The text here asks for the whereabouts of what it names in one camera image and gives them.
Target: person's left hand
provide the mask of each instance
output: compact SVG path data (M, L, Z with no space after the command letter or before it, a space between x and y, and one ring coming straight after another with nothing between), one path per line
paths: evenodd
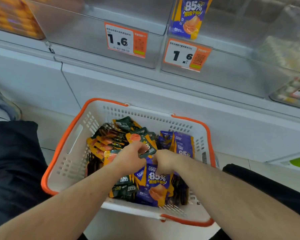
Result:
M148 147L140 141L133 142L122 149L109 165L119 171L121 177L133 174L145 166L146 160L139 158L139 153L143 154Z

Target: white plastic basket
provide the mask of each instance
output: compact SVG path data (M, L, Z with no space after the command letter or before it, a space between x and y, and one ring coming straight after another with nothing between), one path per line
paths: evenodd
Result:
M82 180L87 164L86 139L91 137L105 122L112 123L113 119L126 116L130 116L138 124L157 134L160 130L165 130L192 135L195 144L195 159L213 167L216 166L210 131L204 123L174 114L93 98L86 102L60 140L52 162L41 181L44 191L55 195ZM188 205L179 208L171 205L156 208L111 198L107 198L101 207L156 218L163 222L170 219L182 224L202 227L208 227L214 223L192 193L190 193Z

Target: white price sign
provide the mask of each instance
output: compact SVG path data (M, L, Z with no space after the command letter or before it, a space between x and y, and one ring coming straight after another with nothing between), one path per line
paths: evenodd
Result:
M109 49L145 58L147 33L106 22L104 25Z
M170 39L164 62L200 72L210 52L211 49L207 47Z

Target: gray sneaker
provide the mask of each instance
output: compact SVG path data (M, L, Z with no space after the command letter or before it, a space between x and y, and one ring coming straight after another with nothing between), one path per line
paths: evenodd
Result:
M4 97L0 92L0 108L6 111L10 117L10 120L21 120L22 111L12 101Z

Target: hand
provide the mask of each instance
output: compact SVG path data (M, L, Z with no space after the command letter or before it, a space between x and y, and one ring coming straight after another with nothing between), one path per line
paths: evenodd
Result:
M175 172L175 166L182 157L184 156L169 150L158 150L152 160L153 162L158 163L158 169L155 172L156 175L171 174Z
M145 166L146 160L139 158L139 153L144 154L147 150L148 147L142 142L133 142L122 149L109 165L119 171L120 177L133 174Z

